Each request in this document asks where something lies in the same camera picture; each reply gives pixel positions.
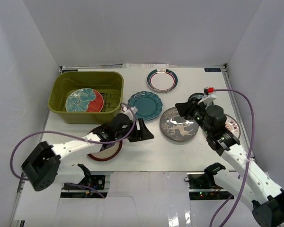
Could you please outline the grey deer pattern plate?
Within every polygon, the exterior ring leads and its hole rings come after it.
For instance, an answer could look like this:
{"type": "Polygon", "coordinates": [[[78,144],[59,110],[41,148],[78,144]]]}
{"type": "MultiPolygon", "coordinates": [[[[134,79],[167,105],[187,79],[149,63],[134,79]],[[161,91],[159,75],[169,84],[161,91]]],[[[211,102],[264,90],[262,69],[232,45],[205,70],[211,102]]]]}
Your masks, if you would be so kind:
{"type": "Polygon", "coordinates": [[[160,118],[160,129],[166,137],[174,141],[191,140],[198,132],[195,120],[186,120],[178,113],[177,108],[166,110],[160,118]]]}

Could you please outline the beige plate with red rim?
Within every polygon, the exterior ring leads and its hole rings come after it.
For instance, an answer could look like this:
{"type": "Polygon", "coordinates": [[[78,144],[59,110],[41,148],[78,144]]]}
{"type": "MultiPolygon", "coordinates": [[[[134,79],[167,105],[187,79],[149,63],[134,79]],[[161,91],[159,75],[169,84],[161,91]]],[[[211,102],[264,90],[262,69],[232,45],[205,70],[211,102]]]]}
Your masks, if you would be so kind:
{"type": "Polygon", "coordinates": [[[98,162],[109,161],[119,154],[122,145],[122,141],[114,144],[103,144],[99,152],[90,153],[87,156],[98,162]]]}

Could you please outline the red and teal floral plate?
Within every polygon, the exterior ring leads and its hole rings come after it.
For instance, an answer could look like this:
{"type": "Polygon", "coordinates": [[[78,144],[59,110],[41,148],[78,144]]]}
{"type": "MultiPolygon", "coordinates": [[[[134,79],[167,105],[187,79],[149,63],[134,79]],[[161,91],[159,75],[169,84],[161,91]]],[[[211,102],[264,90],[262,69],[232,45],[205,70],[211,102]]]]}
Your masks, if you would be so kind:
{"type": "Polygon", "coordinates": [[[81,88],[72,92],[66,99],[67,112],[101,112],[104,106],[102,95],[91,88],[81,88]]]}

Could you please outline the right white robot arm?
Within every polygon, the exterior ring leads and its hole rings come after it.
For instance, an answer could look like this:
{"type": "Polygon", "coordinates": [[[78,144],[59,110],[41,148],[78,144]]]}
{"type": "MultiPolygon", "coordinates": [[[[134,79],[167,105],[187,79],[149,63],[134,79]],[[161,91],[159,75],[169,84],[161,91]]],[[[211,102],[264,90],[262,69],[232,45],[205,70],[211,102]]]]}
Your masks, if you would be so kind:
{"type": "Polygon", "coordinates": [[[277,227],[284,223],[284,189],[275,183],[247,156],[239,139],[226,126],[226,115],[218,105],[206,106],[198,99],[177,103],[181,117],[195,120],[206,134],[210,148],[228,162],[241,179],[228,173],[225,166],[214,163],[204,170],[205,185],[226,189],[242,202],[262,227],[277,227]]]}

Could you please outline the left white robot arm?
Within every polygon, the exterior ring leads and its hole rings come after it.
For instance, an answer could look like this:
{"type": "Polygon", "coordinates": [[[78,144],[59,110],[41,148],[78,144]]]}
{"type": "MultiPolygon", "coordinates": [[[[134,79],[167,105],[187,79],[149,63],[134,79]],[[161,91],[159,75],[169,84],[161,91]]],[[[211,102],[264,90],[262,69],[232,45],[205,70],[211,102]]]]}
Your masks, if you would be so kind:
{"type": "Polygon", "coordinates": [[[138,142],[153,138],[143,119],[130,119],[128,115],[119,113],[111,122],[94,128],[82,138],[53,145],[40,142],[21,167],[37,192],[53,183],[72,183],[85,189],[90,185],[90,170],[81,163],[70,166],[67,163],[104,151],[124,139],[138,142]]]}

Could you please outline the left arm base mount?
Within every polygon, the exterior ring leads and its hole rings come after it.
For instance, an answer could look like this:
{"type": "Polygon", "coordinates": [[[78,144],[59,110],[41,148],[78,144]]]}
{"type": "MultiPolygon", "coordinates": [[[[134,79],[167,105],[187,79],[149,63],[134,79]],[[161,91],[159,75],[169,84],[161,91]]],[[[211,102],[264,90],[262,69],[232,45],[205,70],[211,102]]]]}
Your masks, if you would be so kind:
{"type": "Polygon", "coordinates": [[[108,192],[108,188],[105,183],[105,175],[91,175],[90,180],[82,180],[79,183],[79,185],[87,185],[90,189],[64,184],[60,197],[71,199],[103,199],[107,196],[108,192]]]}

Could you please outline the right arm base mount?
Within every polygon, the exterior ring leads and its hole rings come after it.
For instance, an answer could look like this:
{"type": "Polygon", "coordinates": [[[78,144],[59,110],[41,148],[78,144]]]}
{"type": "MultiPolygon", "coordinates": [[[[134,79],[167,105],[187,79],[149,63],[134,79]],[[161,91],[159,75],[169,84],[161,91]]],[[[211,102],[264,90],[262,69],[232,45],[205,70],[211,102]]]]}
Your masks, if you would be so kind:
{"type": "Polygon", "coordinates": [[[209,185],[203,173],[189,174],[184,181],[188,183],[190,201],[226,200],[230,197],[230,193],[223,188],[209,185]]]}

